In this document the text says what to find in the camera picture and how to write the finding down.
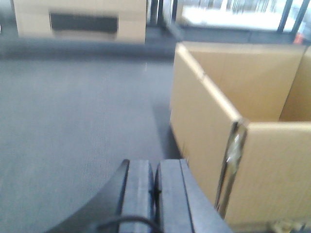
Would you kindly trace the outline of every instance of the black cable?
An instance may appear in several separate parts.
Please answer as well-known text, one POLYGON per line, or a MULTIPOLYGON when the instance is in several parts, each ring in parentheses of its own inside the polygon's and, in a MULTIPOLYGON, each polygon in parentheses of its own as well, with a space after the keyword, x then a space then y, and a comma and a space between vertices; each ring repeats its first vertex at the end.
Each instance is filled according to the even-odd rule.
POLYGON ((96 222, 86 233, 95 233, 123 222, 141 222, 148 225, 155 233, 164 233, 154 222, 141 216, 115 216, 103 222, 96 222))

